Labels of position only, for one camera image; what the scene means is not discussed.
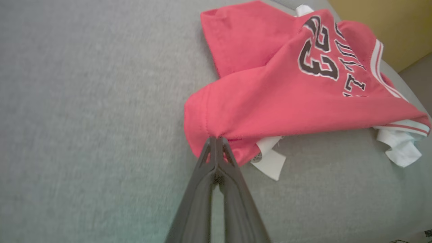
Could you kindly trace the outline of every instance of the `yellow wall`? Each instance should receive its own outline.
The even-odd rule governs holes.
[[[397,72],[432,52],[432,0],[329,0],[343,20],[368,25]]]

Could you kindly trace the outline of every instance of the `gray couch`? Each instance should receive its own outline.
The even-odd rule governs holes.
[[[0,0],[0,242],[164,241],[196,161],[183,104],[218,78],[199,14],[239,2]],[[375,136],[286,137],[279,182],[242,167],[275,243],[384,243],[432,228],[432,140],[402,169]],[[222,202],[215,191],[213,242]]]

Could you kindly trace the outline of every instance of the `red jersey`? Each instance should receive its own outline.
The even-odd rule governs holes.
[[[370,127],[429,133],[427,114],[380,73],[383,45],[359,22],[336,24],[328,10],[294,17],[259,1],[203,12],[201,22],[221,78],[184,106],[196,156],[209,136],[226,137],[243,165],[264,137]]]

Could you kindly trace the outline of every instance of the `white fabric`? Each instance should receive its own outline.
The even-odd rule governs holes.
[[[303,16],[308,13],[312,13],[314,10],[309,7],[308,5],[300,5],[295,9],[295,12],[297,13],[297,16]]]
[[[282,138],[265,137],[257,142],[257,146],[261,151],[262,158],[259,162],[252,162],[258,170],[275,181],[279,180],[280,172],[285,163],[286,156],[272,150],[273,146]]]
[[[379,129],[377,140],[390,146],[385,154],[400,167],[406,167],[422,156],[414,146],[415,138],[408,132]]]

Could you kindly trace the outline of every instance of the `white stripe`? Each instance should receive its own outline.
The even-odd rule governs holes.
[[[393,87],[391,87],[390,85],[388,85],[388,84],[386,84],[385,82],[384,82],[384,80],[382,79],[382,76],[381,76],[381,69],[380,69],[380,64],[381,64],[381,58],[382,58],[382,53],[384,52],[384,45],[380,42],[380,41],[378,41],[379,42],[379,44],[380,44],[380,47],[381,47],[381,51],[379,52],[379,55],[378,55],[378,59],[377,59],[377,62],[378,62],[378,65],[377,65],[377,69],[376,69],[376,71],[377,71],[377,75],[378,75],[378,77],[379,77],[379,79],[381,80],[381,83],[382,84],[384,84],[384,86],[386,86],[387,87],[387,89],[390,89],[390,90],[392,90],[393,92],[395,92],[397,95],[399,95],[400,97],[402,97],[405,101],[407,101],[408,102],[408,100],[399,92],[399,91],[397,91],[396,89],[394,89]]]
[[[377,61],[379,60],[378,57],[380,56],[380,55],[379,55],[379,48],[380,48],[380,42],[379,42],[378,40],[376,40],[376,42],[375,42],[375,47],[374,47],[374,51],[372,52],[372,58],[371,58],[371,72],[372,72],[372,75],[375,77],[375,79],[376,79],[380,84],[382,84],[382,85],[384,86],[384,88],[386,88],[386,89],[390,92],[390,94],[392,94],[394,97],[400,98],[399,95],[397,95],[397,94],[396,94],[395,92],[393,92],[391,89],[387,88],[387,86],[385,86],[385,85],[381,82],[381,80],[378,78],[377,70],[376,70],[376,64],[377,64]]]
[[[402,126],[408,126],[408,127],[412,127],[412,128],[417,128],[417,129],[425,131],[426,133],[429,133],[429,130],[430,130],[430,127],[426,126],[425,124],[420,123],[420,122],[416,122],[416,121],[413,121],[413,120],[396,121],[396,122],[392,122],[390,124],[402,125]]]
[[[407,131],[415,134],[420,134],[424,137],[427,137],[428,135],[424,132],[420,132],[417,130],[409,129],[409,128],[399,128],[399,127],[386,127],[386,126],[375,126],[373,127],[375,129],[384,129],[384,130],[396,130],[396,131]]]

